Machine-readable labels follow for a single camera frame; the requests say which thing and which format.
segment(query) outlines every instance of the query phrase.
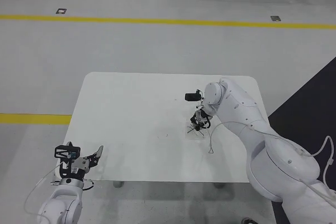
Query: cable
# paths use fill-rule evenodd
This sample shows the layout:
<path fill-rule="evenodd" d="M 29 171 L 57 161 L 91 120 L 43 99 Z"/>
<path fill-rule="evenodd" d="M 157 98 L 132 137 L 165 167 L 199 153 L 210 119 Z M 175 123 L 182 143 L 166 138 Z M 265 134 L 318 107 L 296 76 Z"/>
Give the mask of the cable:
<path fill-rule="evenodd" d="M 84 188 L 82 191 L 90 190 L 90 189 L 92 189 L 95 186 L 95 183 L 91 179 L 84 179 L 84 180 L 91 182 L 92 185 L 89 188 Z"/>
<path fill-rule="evenodd" d="M 26 209 L 26 202 L 27 200 L 29 199 L 29 196 L 31 195 L 31 193 L 38 187 L 38 185 L 47 177 L 47 175 L 49 175 L 52 171 L 54 171 L 57 167 L 59 167 L 63 162 L 61 162 L 59 165 L 57 165 L 55 168 L 53 168 L 52 170 L 50 170 L 50 172 L 48 172 L 43 178 L 41 178 L 39 180 L 39 182 L 35 185 L 35 187 L 29 192 L 29 194 L 27 195 L 26 199 L 25 199 L 25 202 L 24 202 L 24 211 L 27 213 L 27 214 L 32 214 L 34 216 L 41 216 L 41 217 L 44 217 L 47 219 L 47 221 L 49 222 L 49 224 L 51 224 L 50 220 L 48 217 L 42 215 L 42 214 L 38 214 L 38 213 L 34 213 L 34 212 L 29 212 L 27 209 Z"/>
<path fill-rule="evenodd" d="M 217 126 L 215 126 L 214 129 L 213 129 L 213 131 L 212 131 L 212 134 L 209 135 L 209 137 L 210 137 L 210 140 L 209 140 L 209 153 L 210 153 L 210 154 L 213 154 L 213 153 L 214 153 L 214 150 L 213 150 L 213 147 L 212 147 L 212 137 L 213 137 L 213 133 L 214 133 L 215 129 L 216 129 L 219 125 L 221 125 L 221 124 L 227 124 L 227 123 L 242 124 L 242 125 L 244 125 L 244 126 L 247 126 L 250 130 L 253 130 L 253 131 L 258 132 L 258 133 L 260 133 L 260 134 L 265 134 L 265 135 L 267 135 L 267 136 L 272 136 L 272 137 L 275 137 L 275 138 L 279 138 L 279 139 L 281 139 L 281 140 L 284 140 L 284 141 L 286 141 L 287 143 L 289 143 L 289 144 L 295 149 L 295 151 L 296 151 L 297 153 L 299 153 L 298 148 L 296 148 L 296 146 L 294 146 L 289 140 L 287 140 L 287 139 L 285 139 L 285 138 L 283 138 L 283 137 L 281 137 L 281 136 L 277 136 L 277 135 L 275 135 L 275 134 L 270 134 L 270 133 L 266 133 L 266 132 L 261 132 L 261 131 L 259 131 L 259 130 L 256 130 L 256 129 L 252 128 L 252 127 L 249 126 L 248 124 L 244 124 L 244 123 L 242 123 L 242 122 L 222 122 L 222 123 L 218 124 Z"/>
<path fill-rule="evenodd" d="M 213 153 L 214 153 L 214 150 L 213 150 L 213 147 L 212 147 L 212 137 L 213 137 L 213 133 L 214 133 L 215 129 L 216 129 L 219 125 L 221 125 L 221 124 L 226 124 L 226 123 L 242 124 L 242 125 L 247 126 L 250 130 L 253 130 L 253 131 L 255 131 L 255 132 L 258 132 L 258 133 L 261 133 L 261 134 L 266 134 L 266 135 L 268 135 L 268 136 L 272 136 L 272 137 L 276 137 L 276 138 L 279 138 L 279 139 L 281 139 L 281 140 L 284 140 L 284 141 L 286 141 L 287 143 L 289 143 L 289 144 L 295 149 L 295 151 L 296 151 L 297 153 L 299 153 L 298 149 L 297 149 L 297 148 L 296 148 L 290 141 L 288 141 L 287 139 L 285 139 L 285 138 L 283 138 L 283 137 L 281 137 L 281 136 L 277 136 L 277 135 L 275 135 L 275 134 L 270 134 L 270 133 L 266 133 L 266 132 L 261 132 L 261 131 L 259 131 L 259 130 L 254 129 L 254 128 L 251 128 L 249 125 L 244 124 L 244 123 L 242 123 L 242 122 L 222 122 L 222 123 L 218 124 L 217 126 L 215 126 L 214 129 L 213 129 L 213 131 L 212 131 L 212 134 L 209 135 L 209 137 L 210 137 L 210 142 L 209 142 L 210 150 L 209 150 L 209 152 L 208 152 L 209 154 L 213 154 Z M 319 192 L 318 190 L 316 190 L 315 188 L 313 188 L 311 185 L 309 185 L 308 183 L 304 182 L 303 180 L 300 179 L 300 181 L 301 181 L 302 183 L 304 183 L 308 188 L 310 188 L 313 192 L 315 192 L 318 196 L 322 197 L 322 198 L 323 198 L 327 203 L 329 203 L 333 208 L 336 209 L 336 205 L 333 204 L 333 203 L 330 201 L 330 200 L 336 200 L 336 191 L 330 189 L 330 188 L 328 187 L 327 183 L 326 183 L 326 172 L 327 172 L 328 167 L 332 164 L 332 162 L 333 162 L 333 156 L 334 156 L 334 143 L 333 143 L 333 141 L 332 141 L 332 138 L 331 138 L 330 136 L 326 136 L 323 145 L 322 145 L 321 148 L 318 150 L 318 152 L 315 153 L 315 154 L 312 154 L 312 155 L 309 155 L 309 154 L 306 154 L 306 153 L 303 153 L 303 154 L 300 154 L 300 153 L 299 153 L 299 154 L 302 155 L 302 156 L 306 156 L 306 157 L 317 156 L 317 155 L 318 155 L 318 154 L 325 148 L 325 145 L 326 145 L 328 139 L 330 140 L 330 143 L 331 143 L 331 155 L 330 155 L 329 160 L 328 160 L 328 162 L 327 162 L 327 164 L 326 164 L 326 166 L 325 166 L 325 170 L 324 170 L 324 173 L 323 173 L 323 182 L 324 182 L 324 185 L 326 186 L 326 188 L 328 189 L 328 194 L 329 194 L 329 196 L 323 194 L 322 192 Z"/>
<path fill-rule="evenodd" d="M 326 145 L 328 139 L 330 140 L 331 147 L 333 147 L 332 138 L 331 138 L 330 136 L 326 136 L 323 145 L 321 146 L 321 148 L 318 150 L 317 153 L 312 154 L 312 155 L 309 155 L 309 154 L 305 154 L 305 153 L 304 153 L 304 156 L 306 156 L 306 157 L 312 157 L 312 156 L 317 156 L 318 154 L 320 154 L 320 152 L 322 152 L 322 150 L 325 148 L 325 145 Z"/>
<path fill-rule="evenodd" d="M 323 193 L 319 192 L 318 190 L 316 190 L 315 188 L 313 188 L 310 184 L 304 182 L 303 180 L 300 179 L 301 182 L 303 182 L 308 188 L 310 188 L 313 192 L 315 192 L 318 196 L 322 197 L 329 205 L 331 205 L 334 209 L 336 209 L 336 205 L 334 203 L 332 203 L 328 197 L 326 198 L 326 195 L 324 195 Z"/>

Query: white table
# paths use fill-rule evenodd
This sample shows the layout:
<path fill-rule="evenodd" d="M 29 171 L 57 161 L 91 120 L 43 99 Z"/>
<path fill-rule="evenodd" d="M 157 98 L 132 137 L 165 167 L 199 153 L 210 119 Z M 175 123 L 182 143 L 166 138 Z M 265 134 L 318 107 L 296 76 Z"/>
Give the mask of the white table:
<path fill-rule="evenodd" d="M 247 183 L 246 151 L 237 136 L 220 125 L 209 154 L 208 133 L 187 134 L 197 102 L 185 101 L 185 93 L 204 92 L 221 77 L 92 72 L 64 142 L 80 146 L 81 156 L 104 145 L 99 164 L 86 175 L 92 180 Z M 256 80 L 229 78 L 254 98 L 268 121 Z M 219 123 L 213 118 L 212 128 Z"/>

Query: black wall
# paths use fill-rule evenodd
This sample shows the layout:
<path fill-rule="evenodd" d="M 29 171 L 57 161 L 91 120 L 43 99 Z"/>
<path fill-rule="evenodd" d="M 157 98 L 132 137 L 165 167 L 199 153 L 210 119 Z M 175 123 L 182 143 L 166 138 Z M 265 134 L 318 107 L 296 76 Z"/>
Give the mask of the black wall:
<path fill-rule="evenodd" d="M 302 86 L 272 115 L 269 122 L 281 136 L 288 138 L 310 153 L 317 152 L 327 135 L 334 142 L 334 162 L 326 174 L 331 189 L 336 190 L 336 57 L 318 74 Z M 330 144 L 315 158 L 323 170 L 330 156 Z M 282 217 L 281 206 L 273 203 L 277 223 L 288 223 Z"/>

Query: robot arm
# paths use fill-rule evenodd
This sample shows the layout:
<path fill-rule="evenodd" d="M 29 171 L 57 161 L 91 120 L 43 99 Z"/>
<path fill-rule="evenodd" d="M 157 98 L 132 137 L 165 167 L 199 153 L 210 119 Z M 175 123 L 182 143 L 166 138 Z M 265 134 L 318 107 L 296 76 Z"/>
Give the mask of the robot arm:
<path fill-rule="evenodd" d="M 96 166 L 102 155 L 103 146 L 91 156 L 80 157 L 80 148 L 69 142 L 55 149 L 55 157 L 60 159 L 61 181 L 54 193 L 41 206 L 37 222 L 39 224 L 75 224 L 81 215 L 83 178 Z"/>
<path fill-rule="evenodd" d="M 188 94 L 186 100 L 196 101 L 198 94 Z M 215 115 L 243 142 L 253 188 L 269 200 L 283 202 L 292 224 L 336 223 L 336 197 L 316 180 L 320 174 L 316 160 L 295 142 L 279 136 L 249 94 L 228 78 L 206 86 L 192 125 L 196 130 L 208 128 Z"/>

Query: floor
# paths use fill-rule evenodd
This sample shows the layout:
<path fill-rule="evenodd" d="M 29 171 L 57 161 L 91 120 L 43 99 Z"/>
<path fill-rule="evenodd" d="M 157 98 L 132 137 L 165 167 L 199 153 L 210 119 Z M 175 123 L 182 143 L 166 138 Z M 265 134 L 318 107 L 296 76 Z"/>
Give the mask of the floor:
<path fill-rule="evenodd" d="M 55 16 L 58 8 L 78 17 L 336 24 L 336 0 L 0 1 L 0 15 Z M 97 71 L 252 76 L 269 115 L 335 56 L 336 29 L 0 20 L 0 113 L 72 114 L 84 76 Z M 35 223 L 22 204 L 54 167 L 66 131 L 0 123 L 0 223 Z M 31 211 L 50 196 L 49 181 Z M 276 222 L 249 184 L 98 182 L 83 195 L 79 223 L 239 224 L 246 216 Z"/>

